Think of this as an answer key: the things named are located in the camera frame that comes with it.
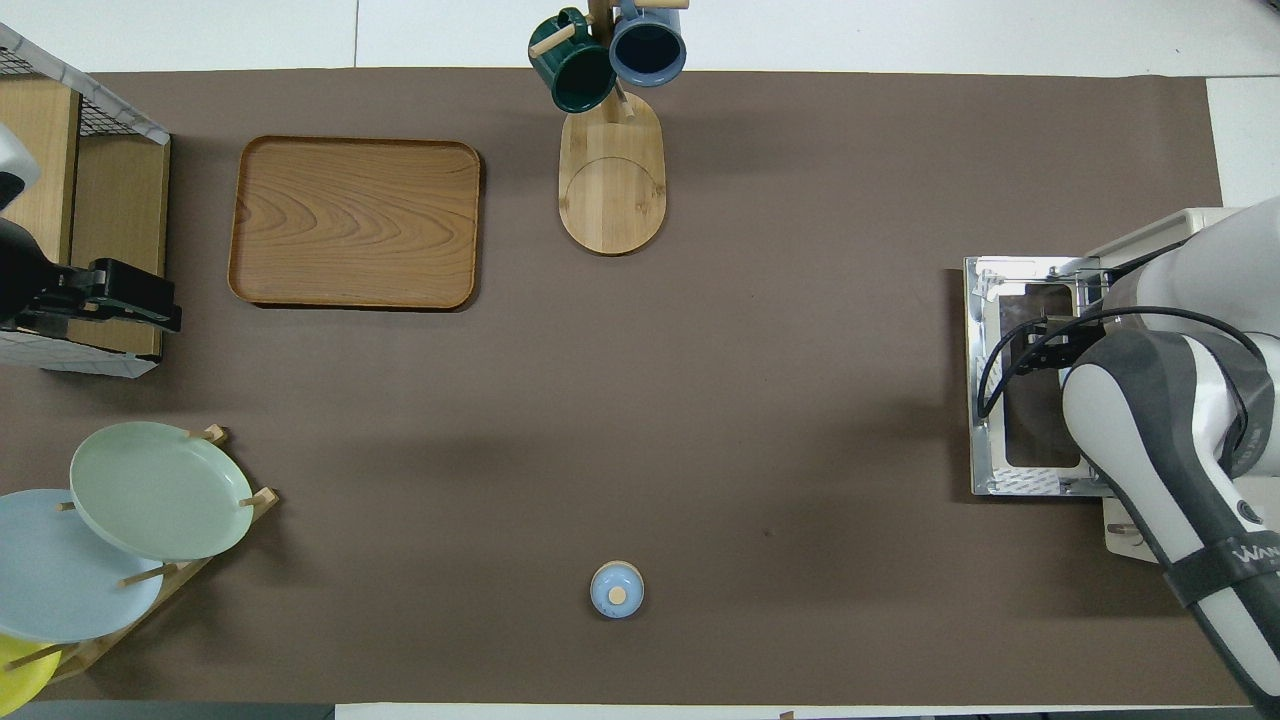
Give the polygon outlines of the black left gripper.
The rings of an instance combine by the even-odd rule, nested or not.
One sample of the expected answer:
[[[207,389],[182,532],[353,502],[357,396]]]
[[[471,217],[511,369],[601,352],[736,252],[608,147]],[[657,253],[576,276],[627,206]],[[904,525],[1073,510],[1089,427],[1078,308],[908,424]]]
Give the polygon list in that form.
[[[1,322],[15,329],[23,316],[81,322],[129,322],[166,333],[182,329],[175,286],[115,258],[92,261],[92,296],[76,283],[84,270],[49,260],[35,237],[1,220]],[[161,309],[156,313],[151,309]]]

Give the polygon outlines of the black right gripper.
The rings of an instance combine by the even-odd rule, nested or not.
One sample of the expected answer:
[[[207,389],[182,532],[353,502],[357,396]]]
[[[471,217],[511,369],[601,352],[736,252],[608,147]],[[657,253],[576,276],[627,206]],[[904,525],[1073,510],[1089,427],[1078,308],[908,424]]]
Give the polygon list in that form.
[[[1075,361],[1092,345],[1096,345],[1106,336],[1103,320],[1085,320],[1083,318],[1051,318],[1048,320],[1028,320],[1012,328],[1012,346],[1033,345],[1036,340],[1044,334],[1050,325],[1052,338],[1048,346],[1028,347],[1012,361],[1012,373],[1025,375],[1032,372],[1051,368],[1064,370]]]

